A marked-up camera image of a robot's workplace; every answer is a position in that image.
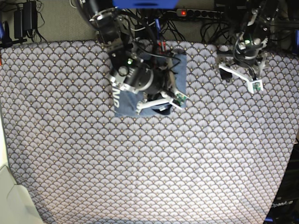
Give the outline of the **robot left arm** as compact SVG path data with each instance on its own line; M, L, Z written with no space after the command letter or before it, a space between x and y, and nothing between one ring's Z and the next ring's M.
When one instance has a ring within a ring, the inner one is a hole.
M271 22L279 11L278 0L260 0L252 2L250 10L245 14L237 33L235 44L231 50L217 51L220 57L219 66L236 64L249 70L250 80L256 81L265 66L267 46L271 31Z

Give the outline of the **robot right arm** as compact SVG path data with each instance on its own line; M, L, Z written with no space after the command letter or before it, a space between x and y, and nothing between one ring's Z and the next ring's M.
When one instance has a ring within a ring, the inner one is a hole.
M157 68L157 39L149 25L143 23L153 42L153 51L148 54L150 59L144 60L139 57L137 51L141 46L134 39L130 25L121 22L136 15L118 9L111 0L77 0L75 5L108 53L112 64L109 80L113 87L148 95L170 91L168 74Z

